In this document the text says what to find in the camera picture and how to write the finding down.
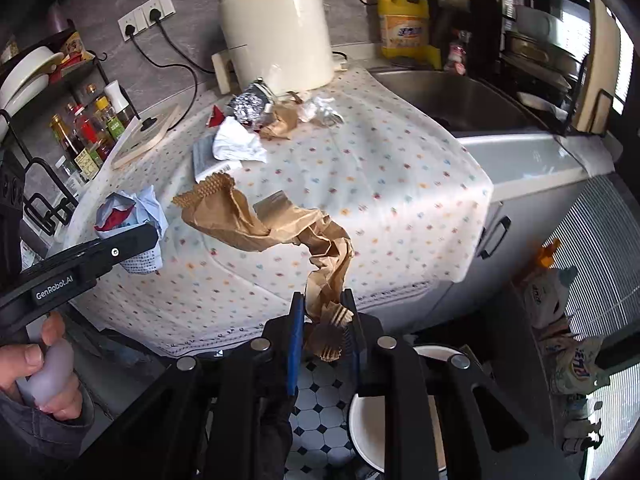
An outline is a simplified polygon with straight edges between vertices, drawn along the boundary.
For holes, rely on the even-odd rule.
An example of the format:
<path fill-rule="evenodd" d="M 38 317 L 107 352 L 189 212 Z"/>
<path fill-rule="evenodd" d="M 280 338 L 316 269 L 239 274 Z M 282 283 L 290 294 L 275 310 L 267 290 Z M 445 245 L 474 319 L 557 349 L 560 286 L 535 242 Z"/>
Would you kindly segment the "person's left hand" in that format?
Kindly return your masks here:
<path fill-rule="evenodd" d="M 64 334 L 65 324 L 62 316 L 56 311 L 51 312 L 41 327 L 42 342 L 52 346 L 62 339 Z M 18 378 L 32 376 L 42 369 L 42 349 L 38 344 L 8 344 L 1 348 L 0 362 L 1 391 L 14 401 L 22 403 L 16 381 Z M 82 411 L 82 393 L 78 377 L 71 374 L 64 388 L 48 403 L 39 405 L 38 408 L 57 420 L 78 419 Z"/>

